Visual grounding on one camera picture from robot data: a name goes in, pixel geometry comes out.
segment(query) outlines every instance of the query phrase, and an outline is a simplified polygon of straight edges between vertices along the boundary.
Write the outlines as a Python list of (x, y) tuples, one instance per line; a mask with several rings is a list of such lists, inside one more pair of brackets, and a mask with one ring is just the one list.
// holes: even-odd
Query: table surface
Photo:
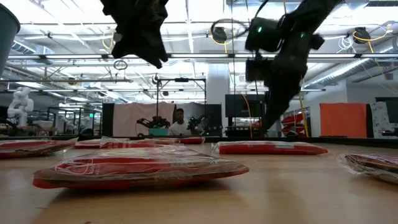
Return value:
[[(32, 186), (34, 171), (92, 150), (0, 161), (0, 223), (398, 223), (398, 186), (355, 176), (344, 152), (398, 151), (322, 144), (322, 156), (224, 156), (250, 172), (175, 190), (89, 192)], [(209, 144), (192, 146), (207, 151)]]

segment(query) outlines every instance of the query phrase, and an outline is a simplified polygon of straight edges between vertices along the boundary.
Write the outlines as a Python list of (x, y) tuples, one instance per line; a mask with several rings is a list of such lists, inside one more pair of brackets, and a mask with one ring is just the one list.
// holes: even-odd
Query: orange partition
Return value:
[(366, 104), (321, 103), (321, 136), (366, 138)]

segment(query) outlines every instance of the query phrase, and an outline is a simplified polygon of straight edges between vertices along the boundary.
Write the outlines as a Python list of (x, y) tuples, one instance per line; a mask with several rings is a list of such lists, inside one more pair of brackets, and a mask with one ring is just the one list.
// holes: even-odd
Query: gray bin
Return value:
[(0, 3), (0, 75), (4, 70), (14, 38), (21, 29), (17, 17)]

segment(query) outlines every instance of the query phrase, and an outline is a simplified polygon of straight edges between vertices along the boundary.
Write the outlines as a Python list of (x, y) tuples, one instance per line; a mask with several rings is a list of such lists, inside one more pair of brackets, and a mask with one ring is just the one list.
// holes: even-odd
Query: pillar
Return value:
[(228, 64), (209, 64), (206, 80), (207, 103), (221, 104), (223, 136), (228, 126), (228, 118), (225, 117), (225, 95), (229, 94), (230, 80)]

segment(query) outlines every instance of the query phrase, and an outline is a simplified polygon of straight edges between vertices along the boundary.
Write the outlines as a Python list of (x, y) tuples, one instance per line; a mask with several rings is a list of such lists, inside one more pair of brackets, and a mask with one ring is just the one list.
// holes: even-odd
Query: person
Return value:
[(184, 110), (179, 108), (176, 110), (177, 121), (169, 127), (169, 136), (189, 136), (194, 135), (188, 130), (188, 122), (184, 120)]

